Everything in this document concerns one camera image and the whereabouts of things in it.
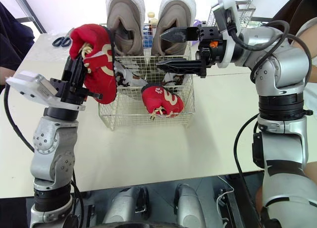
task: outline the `shoe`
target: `shoe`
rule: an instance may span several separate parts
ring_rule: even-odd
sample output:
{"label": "shoe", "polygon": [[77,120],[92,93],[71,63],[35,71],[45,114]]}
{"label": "shoe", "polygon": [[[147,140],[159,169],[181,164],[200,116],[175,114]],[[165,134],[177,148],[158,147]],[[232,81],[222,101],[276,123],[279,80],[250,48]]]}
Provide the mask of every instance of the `shoe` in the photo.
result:
{"label": "shoe", "polygon": [[185,85],[188,81],[189,74],[166,73],[162,81],[163,86]]}
{"label": "shoe", "polygon": [[195,0],[162,0],[159,7],[158,26],[153,39],[151,55],[183,55],[186,43],[172,43],[159,36],[172,27],[189,27],[196,16]]}
{"label": "shoe", "polygon": [[124,68],[118,61],[114,62],[114,74],[118,87],[144,87],[148,83]]}
{"label": "shoe", "polygon": [[167,91],[159,83],[144,86],[141,93],[143,103],[151,114],[151,120],[154,120],[156,115],[175,117],[184,109],[182,99]]}
{"label": "shoe", "polygon": [[143,0],[106,0],[107,27],[110,29],[119,56],[142,56]]}
{"label": "shoe", "polygon": [[75,28],[70,35],[70,57],[73,60],[79,54],[83,57],[88,71],[84,84],[89,91],[103,95],[102,99],[96,99],[101,104],[113,102],[117,93],[113,72],[114,44],[110,36],[106,27],[96,24]]}

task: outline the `scissors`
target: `scissors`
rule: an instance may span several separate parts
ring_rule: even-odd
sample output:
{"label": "scissors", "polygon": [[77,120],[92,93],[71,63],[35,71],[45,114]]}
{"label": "scissors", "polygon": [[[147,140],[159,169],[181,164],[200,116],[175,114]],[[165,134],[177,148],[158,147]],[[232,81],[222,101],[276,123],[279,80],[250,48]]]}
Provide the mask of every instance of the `scissors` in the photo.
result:
{"label": "scissors", "polygon": [[71,43],[71,39],[69,37],[70,33],[74,30],[74,28],[71,28],[70,31],[66,34],[66,36],[58,37],[56,40],[53,41],[52,45],[55,47],[67,47]]}

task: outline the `orange component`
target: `orange component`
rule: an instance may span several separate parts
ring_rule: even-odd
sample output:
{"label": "orange component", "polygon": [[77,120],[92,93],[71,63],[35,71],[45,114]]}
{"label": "orange component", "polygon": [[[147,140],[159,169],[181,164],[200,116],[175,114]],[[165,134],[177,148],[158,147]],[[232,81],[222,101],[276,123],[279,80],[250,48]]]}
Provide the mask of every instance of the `orange component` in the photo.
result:
{"label": "orange component", "polygon": [[210,42],[210,47],[212,47],[212,48],[216,48],[216,47],[218,47],[218,41],[212,41],[212,42]]}

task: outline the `black cable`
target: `black cable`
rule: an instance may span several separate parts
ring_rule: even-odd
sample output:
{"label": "black cable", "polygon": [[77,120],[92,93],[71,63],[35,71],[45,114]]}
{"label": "black cable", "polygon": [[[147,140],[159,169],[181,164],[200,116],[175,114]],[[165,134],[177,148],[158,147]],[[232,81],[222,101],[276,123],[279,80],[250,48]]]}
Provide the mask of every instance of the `black cable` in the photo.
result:
{"label": "black cable", "polygon": [[[73,182],[76,185],[76,177],[75,177],[75,170],[73,170]],[[75,215],[76,212],[76,193],[74,189],[74,196],[73,196],[73,215]]]}
{"label": "black cable", "polygon": [[253,133],[257,132],[257,128],[258,128],[258,122],[255,123],[254,127],[253,127]]}
{"label": "black cable", "polygon": [[79,223],[79,228],[82,228],[83,223],[84,223],[84,201],[83,197],[81,196],[81,193],[77,187],[77,185],[74,183],[74,181],[71,181],[71,185],[74,187],[74,193],[76,193],[76,196],[79,198],[80,202],[80,223]]}
{"label": "black cable", "polygon": [[257,221],[259,223],[259,226],[261,228],[263,228],[262,224],[261,224],[261,221],[260,221],[260,218],[259,218],[259,215],[257,213],[257,210],[256,210],[256,207],[255,207],[255,204],[254,202],[252,201],[252,198],[251,198],[251,194],[250,194],[250,191],[248,190],[248,187],[247,187],[247,183],[243,177],[243,173],[242,173],[242,170],[241,170],[241,167],[240,167],[240,164],[239,164],[239,160],[238,160],[238,156],[237,156],[237,146],[238,146],[238,141],[239,141],[239,138],[240,138],[240,135],[241,133],[243,132],[243,130],[247,127],[248,124],[250,124],[254,119],[256,119],[258,117],[259,114],[256,114],[254,115],[252,118],[250,118],[246,123],[244,123],[244,125],[240,128],[237,136],[236,136],[236,139],[234,140],[234,145],[233,145],[233,155],[234,155],[234,160],[236,162],[236,165],[237,165],[237,168],[238,168],[238,171],[239,171],[239,176],[241,178],[241,181],[242,181],[242,186],[246,192],[246,195],[247,195],[247,198],[248,198],[248,201],[252,207],[252,210],[254,212],[254,215],[256,216],[257,218]]}
{"label": "black cable", "polygon": [[[266,24],[265,26],[273,26],[273,25],[282,25],[284,27],[284,32],[282,34],[282,38],[284,38],[282,40],[282,42],[285,40],[286,35],[289,32],[289,24],[286,21],[282,21],[282,20],[278,20],[278,21],[272,21],[269,22],[268,24]],[[236,34],[236,28],[232,28],[229,30],[229,35],[232,37],[233,41],[235,43],[237,43],[239,46],[241,46],[243,49],[248,50],[248,51],[263,51],[265,50],[267,47],[271,46],[278,38],[280,38],[280,35],[276,35],[274,36],[272,39],[270,39],[268,42],[266,42],[265,44],[262,44],[260,46],[251,46],[246,44],[245,42],[243,42],[243,40],[241,40],[237,34]]]}
{"label": "black cable", "polygon": [[[294,41],[296,41],[304,50],[305,54],[307,55],[308,61],[309,61],[309,66],[308,66],[308,72],[306,74],[305,77],[305,85],[308,83],[309,77],[311,76],[311,72],[312,72],[312,56],[311,53],[308,49],[308,47],[306,46],[306,44],[299,39],[298,37],[292,35],[292,34],[287,34],[286,35],[287,38],[292,39]],[[282,41],[282,38],[278,41],[278,43],[272,47],[272,49],[270,51],[268,51],[257,63],[256,65],[253,67],[253,69],[251,70],[250,73],[250,80],[255,83],[255,72],[256,70],[259,68],[259,66],[264,63],[265,60],[267,60],[268,57],[270,57],[272,55],[272,53],[280,46],[279,42]]]}
{"label": "black cable", "polygon": [[14,123],[10,110],[9,110],[9,105],[8,105],[8,96],[9,96],[9,91],[10,91],[10,85],[6,83],[5,85],[5,90],[4,90],[4,96],[3,96],[3,104],[4,104],[4,110],[5,114],[8,117],[8,120],[13,127],[13,130],[15,133],[20,137],[20,139],[23,141],[23,143],[34,153],[34,148],[33,146],[25,139],[25,137],[22,135],[19,127]]}

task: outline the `shoe sole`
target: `shoe sole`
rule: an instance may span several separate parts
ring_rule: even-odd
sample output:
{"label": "shoe sole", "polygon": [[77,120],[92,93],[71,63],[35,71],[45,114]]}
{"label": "shoe sole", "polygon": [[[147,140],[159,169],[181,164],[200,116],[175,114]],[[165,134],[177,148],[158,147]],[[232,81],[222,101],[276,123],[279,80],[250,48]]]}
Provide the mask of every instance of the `shoe sole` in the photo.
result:
{"label": "shoe sole", "polygon": [[[112,6],[116,3],[119,2],[121,0],[106,0],[106,11],[107,11],[107,16],[109,15],[109,13],[111,12],[111,8]],[[143,0],[130,0],[134,6],[132,6],[134,8],[134,10],[138,11],[139,15],[140,15],[140,31],[141,31],[141,35],[143,34],[143,25],[144,25],[144,21],[145,21],[145,5],[144,5],[144,1]]]}
{"label": "shoe sole", "polygon": [[191,22],[188,22],[189,26],[191,26],[194,22],[195,16],[196,16],[196,2],[195,0],[162,0],[159,7],[159,13],[158,13],[158,19],[160,19],[160,16],[162,16],[165,13],[165,8],[168,7],[167,5],[171,3],[172,1],[179,1],[186,4],[186,7],[189,9],[191,14]]}

